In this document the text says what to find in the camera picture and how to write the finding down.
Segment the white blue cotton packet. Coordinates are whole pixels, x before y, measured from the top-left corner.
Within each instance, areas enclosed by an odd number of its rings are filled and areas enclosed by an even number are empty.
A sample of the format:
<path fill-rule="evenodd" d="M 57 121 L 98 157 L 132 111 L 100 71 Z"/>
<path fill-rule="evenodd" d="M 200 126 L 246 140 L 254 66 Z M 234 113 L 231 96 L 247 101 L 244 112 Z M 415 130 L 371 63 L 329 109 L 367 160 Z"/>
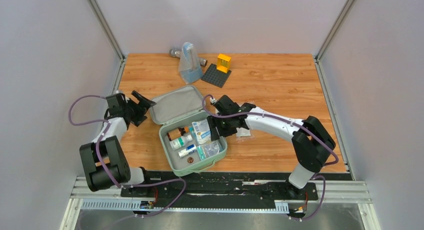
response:
<path fill-rule="evenodd" d="M 211 130 L 207 119 L 194 121 L 191 123 L 196 141 L 200 144 L 209 144 L 211 140 Z"/>

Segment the teal header plastic packet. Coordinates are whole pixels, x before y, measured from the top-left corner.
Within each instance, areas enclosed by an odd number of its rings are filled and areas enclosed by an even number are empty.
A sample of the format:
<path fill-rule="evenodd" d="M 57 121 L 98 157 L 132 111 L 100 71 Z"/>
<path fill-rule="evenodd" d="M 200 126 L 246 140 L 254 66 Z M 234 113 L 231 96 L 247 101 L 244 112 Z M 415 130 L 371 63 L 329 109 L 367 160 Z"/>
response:
<path fill-rule="evenodd" d="M 218 140 L 211 143 L 202 144 L 196 147 L 199 159 L 201 161 L 213 157 L 221 152 L 221 145 Z"/>

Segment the small blue white bottle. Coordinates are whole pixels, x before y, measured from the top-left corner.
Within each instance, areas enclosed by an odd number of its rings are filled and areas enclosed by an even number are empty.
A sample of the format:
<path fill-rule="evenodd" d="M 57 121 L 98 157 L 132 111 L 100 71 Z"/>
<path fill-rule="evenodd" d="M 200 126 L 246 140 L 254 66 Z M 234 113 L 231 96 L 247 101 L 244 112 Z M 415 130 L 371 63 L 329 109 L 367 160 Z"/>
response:
<path fill-rule="evenodd" d="M 193 154 L 196 151 L 197 151 L 197 146 L 195 144 L 191 144 L 188 147 L 180 150 L 178 152 L 178 156 L 182 159 L 182 158 L 184 158 L 186 156 L 189 156 L 189 155 Z"/>

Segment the white gauze packet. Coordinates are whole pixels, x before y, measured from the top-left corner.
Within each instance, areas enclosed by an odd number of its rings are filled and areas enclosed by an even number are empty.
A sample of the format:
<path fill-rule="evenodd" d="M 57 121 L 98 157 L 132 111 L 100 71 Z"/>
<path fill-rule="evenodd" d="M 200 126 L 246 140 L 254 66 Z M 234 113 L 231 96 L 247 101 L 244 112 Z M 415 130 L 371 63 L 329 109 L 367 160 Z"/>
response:
<path fill-rule="evenodd" d="M 244 141 L 244 140 L 247 140 L 247 139 L 251 139 L 253 137 L 253 135 L 252 135 L 252 133 L 249 129 L 245 129 L 245 128 L 240 127 L 240 128 L 237 128 L 236 130 L 237 130 L 236 139 L 238 141 Z"/>

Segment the mint green medicine kit case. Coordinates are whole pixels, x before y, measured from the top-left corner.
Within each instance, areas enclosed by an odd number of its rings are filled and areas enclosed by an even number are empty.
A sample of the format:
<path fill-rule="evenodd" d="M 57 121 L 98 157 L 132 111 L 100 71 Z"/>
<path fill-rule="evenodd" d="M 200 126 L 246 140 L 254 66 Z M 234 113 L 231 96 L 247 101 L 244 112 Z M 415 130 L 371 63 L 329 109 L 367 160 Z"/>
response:
<path fill-rule="evenodd" d="M 156 105 L 150 109 L 150 115 L 154 123 L 161 125 L 159 139 L 173 173 L 183 177 L 193 173 L 202 173 L 212 168 L 227 154 L 228 144 L 224 137 L 219 141 L 220 153 L 200 160 L 198 152 L 180 158 L 178 152 L 189 145 L 200 146 L 194 135 L 192 122 L 207 119 L 208 114 L 203 110 L 203 96 L 193 85 L 186 85 L 168 93 L 156 96 L 152 99 Z M 184 136 L 192 135 L 192 141 L 178 150 L 171 148 L 167 132 L 180 127 L 189 127 L 189 132 Z"/>

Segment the white bottle green label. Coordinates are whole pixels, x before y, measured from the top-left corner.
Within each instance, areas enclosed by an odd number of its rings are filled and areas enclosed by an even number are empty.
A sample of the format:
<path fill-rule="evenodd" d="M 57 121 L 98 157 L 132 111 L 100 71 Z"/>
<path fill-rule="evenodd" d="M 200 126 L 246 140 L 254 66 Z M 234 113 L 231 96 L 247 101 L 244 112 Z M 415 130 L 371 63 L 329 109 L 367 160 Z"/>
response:
<path fill-rule="evenodd" d="M 175 151 L 175 150 L 178 150 L 178 149 L 181 149 L 181 148 L 187 146 L 192 140 L 193 140 L 192 135 L 188 134 L 186 136 L 181 136 L 181 137 L 178 137 L 178 138 L 172 140 L 170 142 L 170 146 Z"/>

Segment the brown bottle orange cap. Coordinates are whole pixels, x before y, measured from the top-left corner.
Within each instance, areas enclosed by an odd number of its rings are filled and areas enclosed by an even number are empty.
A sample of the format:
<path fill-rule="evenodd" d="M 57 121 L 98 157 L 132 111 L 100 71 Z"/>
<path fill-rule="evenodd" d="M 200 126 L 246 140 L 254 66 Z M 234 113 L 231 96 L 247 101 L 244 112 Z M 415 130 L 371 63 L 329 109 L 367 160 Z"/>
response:
<path fill-rule="evenodd" d="M 179 137 L 184 136 L 185 134 L 187 134 L 190 131 L 190 127 L 189 126 L 184 126 L 184 127 L 177 127 L 169 132 L 166 133 L 166 136 L 168 138 L 169 141 L 173 141 Z"/>

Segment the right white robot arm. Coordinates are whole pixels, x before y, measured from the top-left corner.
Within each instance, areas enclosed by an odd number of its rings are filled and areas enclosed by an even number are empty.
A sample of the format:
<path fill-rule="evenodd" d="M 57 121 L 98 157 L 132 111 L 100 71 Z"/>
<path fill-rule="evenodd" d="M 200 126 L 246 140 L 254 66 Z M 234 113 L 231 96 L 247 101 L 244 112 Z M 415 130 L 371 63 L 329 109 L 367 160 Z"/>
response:
<path fill-rule="evenodd" d="M 334 152 L 334 139 L 314 116 L 310 115 L 306 119 L 285 117 L 265 111 L 252 103 L 239 105 L 227 95 L 215 99 L 208 94 L 207 98 L 218 111 L 216 114 L 209 112 L 207 117 L 212 140 L 234 135 L 238 129 L 246 129 L 271 134 L 293 145 L 298 164 L 285 185 L 286 194 L 292 199 L 301 197 L 308 181 L 323 167 L 330 165 L 330 156 L 334 157 L 331 164 L 339 161 Z"/>

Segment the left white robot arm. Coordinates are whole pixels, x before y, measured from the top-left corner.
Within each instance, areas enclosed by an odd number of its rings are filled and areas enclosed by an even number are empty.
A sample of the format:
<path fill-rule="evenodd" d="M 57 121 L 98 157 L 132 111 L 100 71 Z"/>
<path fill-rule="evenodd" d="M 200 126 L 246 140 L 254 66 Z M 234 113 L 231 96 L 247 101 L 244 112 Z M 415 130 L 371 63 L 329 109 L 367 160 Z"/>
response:
<path fill-rule="evenodd" d="M 93 192 L 125 184 L 134 185 L 135 192 L 142 197 L 153 191 L 153 183 L 144 177 L 143 168 L 129 166 L 120 141 L 130 125 L 138 127 L 147 119 L 146 113 L 156 102 L 135 90 L 131 94 L 136 100 L 120 91 L 103 97 L 107 109 L 100 119 L 102 129 L 91 142 L 79 148 L 87 186 Z"/>

